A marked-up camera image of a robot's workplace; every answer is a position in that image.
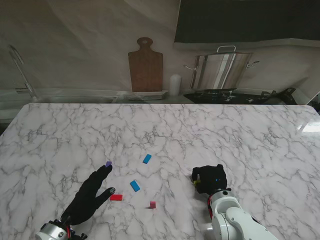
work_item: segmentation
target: red block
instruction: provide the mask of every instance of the red block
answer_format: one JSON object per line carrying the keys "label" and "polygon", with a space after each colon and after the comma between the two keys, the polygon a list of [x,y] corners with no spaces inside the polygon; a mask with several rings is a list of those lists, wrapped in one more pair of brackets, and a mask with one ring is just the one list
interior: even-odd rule
{"label": "red block", "polygon": [[122,201],[122,194],[112,194],[110,201]]}

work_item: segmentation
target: stainless steel pot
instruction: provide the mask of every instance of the stainless steel pot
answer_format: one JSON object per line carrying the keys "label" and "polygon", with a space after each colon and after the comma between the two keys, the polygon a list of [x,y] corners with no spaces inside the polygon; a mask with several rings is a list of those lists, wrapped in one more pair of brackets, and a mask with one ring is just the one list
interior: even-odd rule
{"label": "stainless steel pot", "polygon": [[[233,52],[219,52],[221,48],[233,47]],[[231,89],[237,88],[247,68],[253,67],[259,61],[249,64],[250,53],[236,52],[236,46],[220,46],[216,53],[195,57],[191,89]]]}

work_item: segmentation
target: black glove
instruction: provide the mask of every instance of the black glove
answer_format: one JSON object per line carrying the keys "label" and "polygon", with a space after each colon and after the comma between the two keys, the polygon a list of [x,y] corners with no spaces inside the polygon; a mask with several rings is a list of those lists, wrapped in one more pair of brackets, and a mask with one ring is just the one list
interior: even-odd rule
{"label": "black glove", "polygon": [[195,185],[198,193],[214,194],[218,189],[225,190],[227,188],[227,178],[224,171],[224,166],[218,164],[217,166],[202,166],[195,167],[192,170],[192,180],[200,182]]}
{"label": "black glove", "polygon": [[95,211],[115,193],[116,189],[110,187],[100,196],[96,197],[97,191],[101,187],[104,179],[112,170],[112,165],[102,166],[97,171],[91,173],[85,180],[79,191],[75,194],[74,199],[66,208],[61,216],[61,222],[66,225],[78,225],[89,218]]}

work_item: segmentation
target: cable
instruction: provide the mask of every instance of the cable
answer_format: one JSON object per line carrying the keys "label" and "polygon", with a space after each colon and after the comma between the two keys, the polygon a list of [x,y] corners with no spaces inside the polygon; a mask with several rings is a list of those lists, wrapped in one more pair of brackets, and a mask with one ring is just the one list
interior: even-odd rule
{"label": "cable", "polygon": [[70,234],[70,226],[66,226],[66,233],[67,233],[67,235],[68,235],[68,239],[70,239],[71,238],[71,234]]}
{"label": "cable", "polygon": [[207,202],[207,206],[208,206],[208,210],[209,210],[209,214],[210,214],[210,218],[212,219],[212,216],[213,216],[213,212],[212,212],[212,208],[210,206],[210,200],[211,200],[211,197],[212,197],[213,194],[211,194],[209,197],[208,197],[208,202]]}

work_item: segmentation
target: white marble surface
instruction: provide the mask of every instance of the white marble surface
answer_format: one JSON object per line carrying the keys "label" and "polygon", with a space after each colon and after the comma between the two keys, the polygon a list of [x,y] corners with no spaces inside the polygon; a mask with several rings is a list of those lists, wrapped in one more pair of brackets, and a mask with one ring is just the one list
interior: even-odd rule
{"label": "white marble surface", "polygon": [[319,147],[309,106],[29,104],[0,137],[0,240],[34,239],[107,159],[102,190],[123,201],[75,228],[90,240],[210,239],[207,198],[189,175],[217,164],[277,238],[320,239]]}

